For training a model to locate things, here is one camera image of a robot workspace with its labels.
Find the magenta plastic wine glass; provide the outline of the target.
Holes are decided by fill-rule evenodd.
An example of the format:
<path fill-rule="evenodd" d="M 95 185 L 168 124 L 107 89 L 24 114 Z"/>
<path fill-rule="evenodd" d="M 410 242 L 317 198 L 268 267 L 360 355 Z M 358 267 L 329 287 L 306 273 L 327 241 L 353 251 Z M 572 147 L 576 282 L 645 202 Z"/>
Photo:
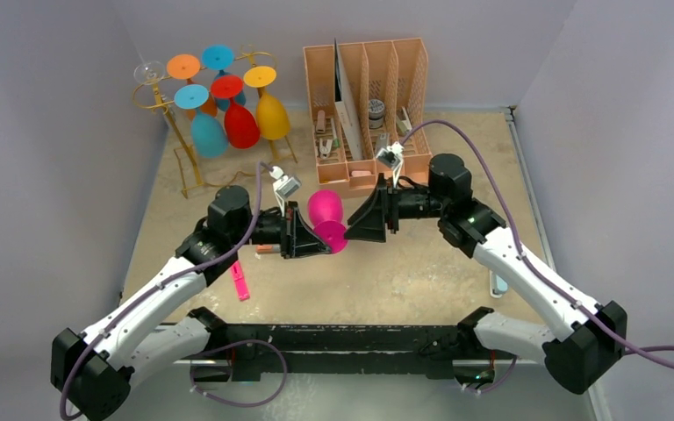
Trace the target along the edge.
<path fill-rule="evenodd" d="M 326 242 L 332 253 L 340 253 L 348 244 L 344 237 L 347 228 L 343 224 L 341 197 L 332 190 L 317 191 L 308 200 L 307 212 L 312 230 Z"/>

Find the light blue wine glass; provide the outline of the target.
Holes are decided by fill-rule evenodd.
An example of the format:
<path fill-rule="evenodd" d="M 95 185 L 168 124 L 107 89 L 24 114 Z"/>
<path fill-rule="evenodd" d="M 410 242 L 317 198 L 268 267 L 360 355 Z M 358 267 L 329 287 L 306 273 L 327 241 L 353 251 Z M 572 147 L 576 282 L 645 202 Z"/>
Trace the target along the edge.
<path fill-rule="evenodd" d="M 229 145 L 221 123 L 202 111 L 202 107 L 210 98 L 208 89 L 200 84 L 181 87 L 174 95 L 177 107 L 195 112 L 190 125 L 190 133 L 194 147 L 203 158 L 216 158 L 223 154 Z"/>

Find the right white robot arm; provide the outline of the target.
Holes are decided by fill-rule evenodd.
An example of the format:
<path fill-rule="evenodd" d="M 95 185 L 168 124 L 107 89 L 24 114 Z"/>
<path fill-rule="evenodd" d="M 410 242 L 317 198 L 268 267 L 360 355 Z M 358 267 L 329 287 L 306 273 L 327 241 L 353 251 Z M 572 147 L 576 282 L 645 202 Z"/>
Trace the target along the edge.
<path fill-rule="evenodd" d="M 402 219 L 436 219 L 453 248 L 500 276 L 542 320 L 537 325 L 481 307 L 458 325 L 460 350 L 470 357 L 491 350 L 535 361 L 564 389 L 582 395 L 624 356 L 624 346 L 600 326 L 625 334 L 627 313 L 616 302 L 598 303 L 530 254 L 512 227 L 473 197 L 471 181 L 462 158 L 451 153 L 429 161 L 426 185 L 392 187 L 380 177 L 348 219 L 344 237 L 384 243 Z"/>

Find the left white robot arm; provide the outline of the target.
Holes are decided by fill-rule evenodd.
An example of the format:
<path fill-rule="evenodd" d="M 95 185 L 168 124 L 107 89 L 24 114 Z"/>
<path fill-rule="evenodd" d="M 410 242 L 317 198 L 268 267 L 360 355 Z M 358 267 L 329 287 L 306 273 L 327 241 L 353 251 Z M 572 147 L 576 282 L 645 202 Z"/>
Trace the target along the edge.
<path fill-rule="evenodd" d="M 226 275 L 248 245 L 279 245 L 285 259 L 330 254 L 333 249 L 300 214 L 298 204 L 261 210 L 241 186 L 220 189 L 207 215 L 160 272 L 102 320 L 52 343 L 51 383 L 61 393 L 63 420 L 105 420 L 157 370 L 184 357 L 214 359 L 256 338 L 234 339 L 230 326 L 204 307 L 164 330 L 163 320 Z"/>

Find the yellow plastic wine glass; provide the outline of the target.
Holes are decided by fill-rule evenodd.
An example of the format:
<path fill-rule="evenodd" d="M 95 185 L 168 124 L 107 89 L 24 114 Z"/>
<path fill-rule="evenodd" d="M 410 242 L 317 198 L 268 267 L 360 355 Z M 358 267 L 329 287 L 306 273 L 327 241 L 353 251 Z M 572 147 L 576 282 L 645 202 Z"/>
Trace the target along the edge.
<path fill-rule="evenodd" d="M 255 110 L 255 120 L 261 136 L 268 140 L 284 138 L 290 131 L 290 120 L 283 104 L 267 91 L 267 87 L 276 79 L 276 70 L 270 66 L 250 68 L 243 81 L 257 90 L 259 102 Z"/>

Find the red plastic wine glass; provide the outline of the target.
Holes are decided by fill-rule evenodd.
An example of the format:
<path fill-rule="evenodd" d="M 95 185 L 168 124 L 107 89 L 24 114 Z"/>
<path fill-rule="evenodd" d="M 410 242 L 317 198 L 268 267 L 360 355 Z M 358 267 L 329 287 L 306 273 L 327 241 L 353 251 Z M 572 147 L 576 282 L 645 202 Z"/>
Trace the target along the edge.
<path fill-rule="evenodd" d="M 244 83 L 237 75 L 223 75 L 211 85 L 211 93 L 216 100 L 226 101 L 224 127 L 231 146 L 249 149 L 260 139 L 261 134 L 253 114 L 236 101 L 243 92 Z"/>

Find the dark blue wine glass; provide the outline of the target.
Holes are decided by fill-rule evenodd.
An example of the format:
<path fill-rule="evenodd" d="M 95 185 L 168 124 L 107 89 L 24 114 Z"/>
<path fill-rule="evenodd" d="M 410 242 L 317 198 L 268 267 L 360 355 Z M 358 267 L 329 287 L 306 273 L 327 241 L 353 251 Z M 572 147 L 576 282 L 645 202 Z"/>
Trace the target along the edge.
<path fill-rule="evenodd" d="M 216 82 L 220 77 L 232 75 L 230 72 L 227 72 L 226 69 L 234 63 L 235 55 L 229 46 L 216 44 L 204 49 L 201 54 L 201 61 L 205 67 L 217 72 L 213 79 L 213 81 Z M 238 105 L 246 105 L 246 96 L 243 88 L 236 95 L 234 101 Z M 223 112 L 227 111 L 230 104 L 228 99 L 217 98 L 215 99 L 215 103 L 218 109 Z"/>

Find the orange plastic wine glass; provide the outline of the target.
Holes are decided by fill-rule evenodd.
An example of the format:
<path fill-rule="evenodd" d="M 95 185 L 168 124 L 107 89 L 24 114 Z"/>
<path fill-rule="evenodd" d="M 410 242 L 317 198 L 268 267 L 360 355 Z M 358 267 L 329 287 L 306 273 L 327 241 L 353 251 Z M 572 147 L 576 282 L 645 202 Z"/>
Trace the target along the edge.
<path fill-rule="evenodd" d="M 171 58 L 166 65 L 167 73 L 174 79 L 185 81 L 187 85 L 196 84 L 193 77 L 197 75 L 202 68 L 200 60 L 192 54 L 178 54 Z M 211 95 L 200 107 L 201 111 L 215 118 L 218 113 L 217 106 Z"/>

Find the clear wine glass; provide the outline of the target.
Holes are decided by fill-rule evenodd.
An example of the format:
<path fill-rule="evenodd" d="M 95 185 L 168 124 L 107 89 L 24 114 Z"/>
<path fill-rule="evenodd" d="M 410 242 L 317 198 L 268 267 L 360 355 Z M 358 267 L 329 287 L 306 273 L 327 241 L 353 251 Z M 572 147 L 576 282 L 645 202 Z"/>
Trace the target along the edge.
<path fill-rule="evenodd" d="M 133 72 L 134 80 L 141 85 L 154 85 L 165 76 L 165 66 L 159 61 L 143 62 Z"/>

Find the pink flat clip tool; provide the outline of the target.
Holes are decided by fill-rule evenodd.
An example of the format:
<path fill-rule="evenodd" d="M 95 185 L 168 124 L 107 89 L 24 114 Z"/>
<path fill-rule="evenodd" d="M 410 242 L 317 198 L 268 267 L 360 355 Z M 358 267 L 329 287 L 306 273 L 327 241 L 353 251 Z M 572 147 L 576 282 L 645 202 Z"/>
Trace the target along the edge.
<path fill-rule="evenodd" d="M 230 267 L 230 275 L 233 279 L 233 284 L 239 300 L 242 302 L 247 301 L 250 298 L 250 293 L 246 281 L 246 276 L 238 260 L 235 261 L 234 264 L 232 264 L 232 266 Z"/>

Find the small white stapler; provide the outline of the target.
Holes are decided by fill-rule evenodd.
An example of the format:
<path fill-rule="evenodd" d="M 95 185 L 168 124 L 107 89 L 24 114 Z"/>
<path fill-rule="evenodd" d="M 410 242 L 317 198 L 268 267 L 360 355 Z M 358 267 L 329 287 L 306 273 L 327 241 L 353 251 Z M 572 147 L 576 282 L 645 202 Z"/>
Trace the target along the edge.
<path fill-rule="evenodd" d="M 396 113 L 396 127 L 398 135 L 404 137 L 411 129 L 412 123 L 406 107 L 401 107 Z"/>

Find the round grey tin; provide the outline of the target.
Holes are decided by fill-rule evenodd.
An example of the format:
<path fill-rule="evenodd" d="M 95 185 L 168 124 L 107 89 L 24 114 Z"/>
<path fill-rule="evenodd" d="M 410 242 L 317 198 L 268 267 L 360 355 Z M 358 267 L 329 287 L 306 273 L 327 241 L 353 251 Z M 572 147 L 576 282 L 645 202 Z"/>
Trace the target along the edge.
<path fill-rule="evenodd" d="M 385 103 L 378 98 L 371 98 L 368 101 L 368 127 L 371 130 L 377 130 L 384 126 L 386 113 Z"/>

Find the peach desk organizer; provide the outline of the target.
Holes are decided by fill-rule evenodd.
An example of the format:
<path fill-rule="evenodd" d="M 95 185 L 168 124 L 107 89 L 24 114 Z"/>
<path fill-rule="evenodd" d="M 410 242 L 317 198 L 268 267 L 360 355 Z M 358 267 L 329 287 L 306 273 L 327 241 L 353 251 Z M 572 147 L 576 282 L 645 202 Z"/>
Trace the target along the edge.
<path fill-rule="evenodd" d="M 333 43 L 306 46 L 305 79 L 312 121 L 316 181 L 343 198 L 367 196 L 380 174 L 392 172 L 376 160 L 380 148 L 401 142 L 404 167 L 401 175 L 426 182 L 432 156 L 419 123 L 424 117 L 427 90 L 427 50 L 420 38 L 339 43 L 349 85 L 358 113 L 364 159 L 354 161 L 334 107 Z M 384 126 L 368 127 L 368 101 L 378 98 L 386 105 Z M 398 135 L 396 113 L 406 107 L 412 129 Z M 351 177 L 352 170 L 369 170 L 373 175 Z"/>

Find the white folder in organizer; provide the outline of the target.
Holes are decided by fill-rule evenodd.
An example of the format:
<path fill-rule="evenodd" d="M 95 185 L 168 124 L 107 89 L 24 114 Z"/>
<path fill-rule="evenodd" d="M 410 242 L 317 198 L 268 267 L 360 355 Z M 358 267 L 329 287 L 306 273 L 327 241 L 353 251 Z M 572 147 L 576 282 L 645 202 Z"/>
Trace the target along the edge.
<path fill-rule="evenodd" d="M 355 101 L 349 85 L 348 73 L 344 66 L 337 39 L 333 40 L 334 50 L 334 107 L 339 117 L 348 150 L 354 161 L 364 159 L 362 134 Z"/>

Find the aluminium table frame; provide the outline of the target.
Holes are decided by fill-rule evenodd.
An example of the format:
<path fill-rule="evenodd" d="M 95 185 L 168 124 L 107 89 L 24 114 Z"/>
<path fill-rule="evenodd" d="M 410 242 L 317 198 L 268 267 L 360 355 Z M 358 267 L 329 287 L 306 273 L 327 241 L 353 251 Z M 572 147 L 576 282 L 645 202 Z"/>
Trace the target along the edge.
<path fill-rule="evenodd" d="M 432 111 L 466 138 L 433 125 L 426 131 L 436 153 L 456 153 L 472 168 L 473 186 L 483 200 L 502 195 L 525 245 L 551 261 L 520 142 L 508 111 Z M 175 154 L 189 126 L 168 132 L 160 166 L 125 279 L 130 295 L 159 271 L 175 246 L 204 215 L 213 189 L 180 192 L 188 167 Z M 434 223 L 404 225 L 386 245 L 354 244 L 333 257 L 287 262 L 273 255 L 242 252 L 248 284 L 246 302 L 225 279 L 170 316 L 206 306 L 235 322 L 450 324 L 481 305 L 515 318 L 535 321 L 534 312 L 515 293 L 494 299 L 489 273 L 450 250 Z M 463 393 L 455 381 L 421 375 L 264 375 L 260 382 L 226 384 L 234 408 L 190 392 L 189 368 L 175 364 L 134 391 L 116 413 L 118 420 L 608 420 L 601 388 L 578 396 L 560 388 L 546 370 L 520 361 L 505 383 L 488 396 Z"/>

